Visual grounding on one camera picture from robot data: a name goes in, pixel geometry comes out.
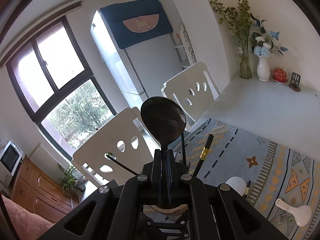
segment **white spoon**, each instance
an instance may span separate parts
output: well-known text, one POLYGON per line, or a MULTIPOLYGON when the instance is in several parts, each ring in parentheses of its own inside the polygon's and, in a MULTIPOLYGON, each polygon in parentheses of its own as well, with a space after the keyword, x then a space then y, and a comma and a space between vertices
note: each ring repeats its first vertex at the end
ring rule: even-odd
POLYGON ((284 211, 291 213, 299 227, 305 226, 311 219, 312 210, 308 205, 303 205, 295 208, 278 198, 276 200, 276 206, 283 209, 284 211))

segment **white chair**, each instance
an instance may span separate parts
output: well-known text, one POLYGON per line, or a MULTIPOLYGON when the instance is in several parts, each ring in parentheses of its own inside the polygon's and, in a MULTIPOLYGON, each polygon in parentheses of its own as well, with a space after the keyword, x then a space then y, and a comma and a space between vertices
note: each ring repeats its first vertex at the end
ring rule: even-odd
POLYGON ((134 176, 105 157, 107 152, 112 152, 117 161, 136 173, 142 171, 144 164, 153 161, 142 133, 133 123, 136 118, 141 118, 138 108, 125 108, 73 154, 72 164, 95 186, 100 187, 102 183, 83 167, 85 163, 104 179, 115 179, 119 185, 134 176))
POLYGON ((219 96, 205 63, 198 62, 164 83, 162 94, 175 100, 195 122, 219 96))

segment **black spoon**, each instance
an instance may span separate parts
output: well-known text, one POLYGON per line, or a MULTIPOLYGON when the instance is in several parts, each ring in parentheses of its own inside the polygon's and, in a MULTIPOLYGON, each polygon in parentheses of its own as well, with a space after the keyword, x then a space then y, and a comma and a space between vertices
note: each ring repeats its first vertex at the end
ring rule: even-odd
POLYGON ((166 152, 168 145, 175 141, 186 127, 186 116, 181 107, 173 100, 151 97, 141 106, 141 118, 149 132, 161 145, 161 195, 166 191, 166 152))

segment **gold chopstick band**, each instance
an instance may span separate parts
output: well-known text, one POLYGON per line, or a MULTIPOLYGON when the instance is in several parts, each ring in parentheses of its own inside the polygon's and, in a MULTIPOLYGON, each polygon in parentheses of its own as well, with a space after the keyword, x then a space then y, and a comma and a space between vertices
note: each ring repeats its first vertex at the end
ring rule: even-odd
POLYGON ((202 153, 200 155, 200 159, 204 160, 206 158, 208 152, 209 152, 209 149, 206 149, 206 148, 203 147, 202 153))

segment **wooden cabinet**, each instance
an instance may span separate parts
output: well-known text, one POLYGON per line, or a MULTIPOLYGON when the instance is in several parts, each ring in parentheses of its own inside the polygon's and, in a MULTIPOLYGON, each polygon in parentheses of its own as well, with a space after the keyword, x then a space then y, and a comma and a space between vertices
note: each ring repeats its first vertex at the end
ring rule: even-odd
POLYGON ((44 174, 27 157, 15 181, 12 201, 29 212, 56 223, 79 204, 77 196, 63 194, 61 186, 44 174))

